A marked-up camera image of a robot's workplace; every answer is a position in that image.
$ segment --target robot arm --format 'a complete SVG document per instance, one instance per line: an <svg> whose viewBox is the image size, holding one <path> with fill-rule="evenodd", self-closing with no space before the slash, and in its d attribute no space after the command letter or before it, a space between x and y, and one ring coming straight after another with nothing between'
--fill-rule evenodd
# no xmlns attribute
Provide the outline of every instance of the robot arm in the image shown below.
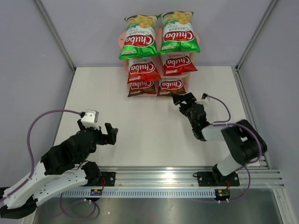
<svg viewBox="0 0 299 224"><path fill-rule="evenodd" d="M2 218L25 217L66 190L82 185L92 186L99 181L101 173L95 162L87 162L71 173L64 172L84 162L90 153L95 152L96 145L114 145L118 129L106 123L107 134L103 134L97 125L97 111L87 110L81 115L78 120L80 131L43 155L30 179L28 174L14 186L0 189L1 198L5 198L5 205L0 209ZM18 191L8 196L26 179L28 181Z"/></svg>
<svg viewBox="0 0 299 224"><path fill-rule="evenodd" d="M207 96L203 94L202 100L205 100ZM230 155L214 165L212 177L216 183L259 156L258 144L249 131L257 137L262 153L267 151L266 143L247 120L240 120L234 126L213 125L206 119L204 103L198 102L192 93L174 95L172 98L175 105L180 105L179 111L189 119L196 139L226 142Z"/></svg>

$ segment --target cable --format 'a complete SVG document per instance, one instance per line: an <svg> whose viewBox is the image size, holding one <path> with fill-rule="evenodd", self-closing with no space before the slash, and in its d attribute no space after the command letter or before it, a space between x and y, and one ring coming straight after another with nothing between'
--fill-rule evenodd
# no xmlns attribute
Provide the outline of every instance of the cable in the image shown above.
<svg viewBox="0 0 299 224"><path fill-rule="evenodd" d="M250 161L250 163L257 162L259 160L259 158L262 156L262 153L263 153L262 152L261 143L258 140L257 136L249 128L247 128L244 125L240 125L240 124L237 124L237 123L227 123L227 122L229 122L231 120L231 114L230 114L230 111L229 111L228 107L226 106L226 104L222 100L220 100L220 99L218 99L216 97L210 96L208 94L207 94L207 96L209 98L215 99L215 100L219 101L220 103L222 103L224 105L225 109L228 112L228 119L227 120L224 120L224 121L222 121L222 120L215 121L215 122L212 123L212 125L213 126L238 126L238 127L242 128L242 129L246 130L255 139L255 141L257 143L257 147L258 147L258 157L254 161Z"/></svg>
<svg viewBox="0 0 299 224"><path fill-rule="evenodd" d="M243 197L245 197L245 195L246 195L246 194L248 193L248 191L249 191L249 188L250 188L250 185L251 185L251 175L250 175L250 171L249 171L249 169L248 169L247 167L244 167L244 168L246 169L246 171L247 171L247 173L248 173L248 186L247 186L245 192L244 192L241 196L239 196L239 197L237 197L237 198L235 198L235 199L229 200L229 202L236 202L236 201L239 201L240 199L242 199Z"/></svg>
<svg viewBox="0 0 299 224"><path fill-rule="evenodd" d="M71 204L70 207L72 207L72 206L74 206L74 205L76 205L76 204L78 204L80 202L85 202L85 201L84 200L76 201L73 204ZM56 218L56 217L58 217L58 216L60 216L60 215L63 214L63 212L61 211L57 215L50 215L50 214L47 213L47 211L48 211L47 204L45 204L45 213L46 213L47 216L50 216L51 218Z"/></svg>
<svg viewBox="0 0 299 224"><path fill-rule="evenodd" d="M215 99L218 102L222 103L222 105L224 105L226 111L228 112L228 119L227 120L220 120L220 121L216 121L214 123L226 123L226 122L229 122L231 120L232 116L231 116L230 111L229 111L228 107L226 106L226 104L222 100L220 100L220 99L218 99L216 97L213 97L213 96L210 96L210 95L207 95L207 97Z"/></svg>
<svg viewBox="0 0 299 224"><path fill-rule="evenodd" d="M66 216L68 216L68 217L70 217L70 218L73 218L73 219L76 219L76 220L85 220L85 219L90 218L90 217L94 214L94 212L95 212L96 209L98 209L98 211L99 211L99 213L100 213L100 208L99 208L99 206L98 206L95 202L93 202L93 201L90 201L90 202L93 204L93 210L92 210L92 212L91 212L89 215L84 216L84 217L73 216L73 215L70 215L69 213L67 213L67 211L66 211L66 210L64 209L64 207L62 206L62 194L60 195L60 202L59 202L59 204L60 204L60 209L61 209L62 213L65 214Z"/></svg>
<svg viewBox="0 0 299 224"><path fill-rule="evenodd" d="M18 187L16 187L14 190L12 190L10 193L8 193L8 194L7 194L7 197L10 197L13 193L15 193L16 191L18 191L19 189L21 189L21 188L22 188L22 187L23 187L23 186L30 180L30 178L33 176L35 164L34 164L33 153L32 153L31 146L30 146L30 134L31 134L32 128L33 128L33 126L35 125L35 123L36 123L40 118L42 118L43 116L45 116L45 115L47 115L47 114L55 113L55 112L69 112L69 113L74 113L74 114L78 114L78 115L81 114L81 113L79 113L79 112L71 111L71 110L53 110L53 111L48 111L48 112L45 112L45 113L39 115L39 116L32 122L32 124L30 125L30 127L29 127L29 129L28 129L28 133L27 133L27 147L28 147L28 152L29 152L29 156L30 156L30 160L31 160L31 171L30 171L30 174L29 174L28 178L27 178L26 180L24 180L23 183L21 183ZM7 197L3 197L2 199L0 199L0 203L3 202Z"/></svg>
<svg viewBox="0 0 299 224"><path fill-rule="evenodd" d="M229 187L230 187L230 181L228 181L228 187L225 188L225 190L229 189Z"/></svg>
<svg viewBox="0 0 299 224"><path fill-rule="evenodd" d="M101 178L101 182L102 182L102 192L103 192L103 190L104 190L104 186L105 186L105 184L106 184L106 181L105 181L105 178L104 178L104 177Z"/></svg>
<svg viewBox="0 0 299 224"><path fill-rule="evenodd" d="M237 198L234 198L234 199L231 199L231 200L228 200L228 201L220 201L220 202L217 202L215 200L214 201L201 201L201 200L197 200L197 201L199 201L201 203L229 203L229 202L239 201L240 199L242 199L243 197L245 197L245 195L247 195L247 193L248 193L248 191L250 189L250 186L251 186L251 175L250 175L249 169L247 167L244 167L244 168L246 169L246 171L248 173L248 186L247 186L245 192L241 196L239 196Z"/></svg>
<svg viewBox="0 0 299 224"><path fill-rule="evenodd" d="M258 157L255 160L250 161L250 163L257 162L259 160L259 158L262 156L262 153L263 153L261 143L258 140L257 136L249 128L247 128L244 125L240 125L240 124L237 124L237 123L227 123L231 120L231 114L230 114L230 111L229 111L228 107L226 106L226 104L222 100L220 100L216 97L213 97L213 96L210 96L210 95L207 95L207 96L209 98L215 99L215 100L219 101L220 103L222 103L224 105L224 107L226 108L227 112L228 112L228 119L227 120L225 120L225 121L216 121L216 122L213 122L212 125L213 126L237 126L237 127L240 127L242 129L246 130L254 138L254 140L257 143L257 147L258 147ZM251 185L250 171L246 166L243 166L243 167L239 168L238 170L240 170L242 168L245 168L247 173L248 173L248 178L249 178L248 187L246 188L245 192L241 196L239 196L238 198L232 199L232 200L227 200L227 203L228 202L236 202L236 201L240 200L241 198L243 198L248 193L248 191L250 189L250 185Z"/></svg>
<svg viewBox="0 0 299 224"><path fill-rule="evenodd" d="M82 166L82 164L85 163L85 162L89 162L89 161L88 161L88 160L85 160L85 161L83 161L82 163L80 163L80 165L78 166L78 169L79 169L79 168Z"/></svg>

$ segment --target black mounting bracket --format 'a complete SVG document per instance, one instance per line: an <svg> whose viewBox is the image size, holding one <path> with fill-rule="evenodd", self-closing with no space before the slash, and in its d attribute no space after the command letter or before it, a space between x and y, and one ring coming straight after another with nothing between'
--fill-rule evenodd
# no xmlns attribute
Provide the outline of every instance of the black mounting bracket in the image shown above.
<svg viewBox="0 0 299 224"><path fill-rule="evenodd" d="M231 187L240 186L239 176L235 172L225 176L218 183L213 178L212 171L197 172L193 174L193 177L197 178L200 187L227 187L228 182Z"/></svg>
<svg viewBox="0 0 299 224"><path fill-rule="evenodd" d="M115 185L115 172L102 172L102 178L105 179L105 187L114 187ZM95 186L102 186L101 179Z"/></svg>

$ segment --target white wall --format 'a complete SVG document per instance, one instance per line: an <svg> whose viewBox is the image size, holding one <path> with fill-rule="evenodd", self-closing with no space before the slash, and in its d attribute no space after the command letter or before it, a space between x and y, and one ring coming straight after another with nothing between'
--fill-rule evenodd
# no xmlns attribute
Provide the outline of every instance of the white wall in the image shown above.
<svg viewBox="0 0 299 224"><path fill-rule="evenodd" d="M15 184L30 171L27 130L42 112L63 107L71 77L34 3L1 1L0 187ZM58 122L59 114L49 115L34 128L36 163L51 147Z"/></svg>
<svg viewBox="0 0 299 224"><path fill-rule="evenodd" d="M299 219L299 1L279 1L241 68L273 168Z"/></svg>
<svg viewBox="0 0 299 224"><path fill-rule="evenodd" d="M42 0L77 67L121 66L126 16L192 10L196 65L236 65L271 0Z"/></svg>

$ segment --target chip bag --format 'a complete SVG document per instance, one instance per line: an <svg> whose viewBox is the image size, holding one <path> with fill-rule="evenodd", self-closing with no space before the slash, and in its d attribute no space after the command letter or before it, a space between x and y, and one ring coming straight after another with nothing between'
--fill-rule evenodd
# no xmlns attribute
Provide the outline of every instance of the chip bag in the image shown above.
<svg viewBox="0 0 299 224"><path fill-rule="evenodd" d="M161 15L164 25L160 54L173 51L200 52L191 25L193 12L170 12Z"/></svg>
<svg viewBox="0 0 299 224"><path fill-rule="evenodd" d="M130 84L128 97L145 94L157 94L154 82L137 82Z"/></svg>
<svg viewBox="0 0 299 224"><path fill-rule="evenodd" d="M119 57L121 60L159 55L155 35L157 18L155 15L134 15L125 18L127 32Z"/></svg>
<svg viewBox="0 0 299 224"><path fill-rule="evenodd" d="M163 78L159 81L158 95L171 97L172 95L185 94L184 83L181 78Z"/></svg>
<svg viewBox="0 0 299 224"><path fill-rule="evenodd" d="M181 75L184 72L197 71L186 54L162 55L164 76Z"/></svg>
<svg viewBox="0 0 299 224"><path fill-rule="evenodd" d="M161 76L155 66L154 60L148 58L129 59L129 78L128 83L140 81L158 81Z"/></svg>

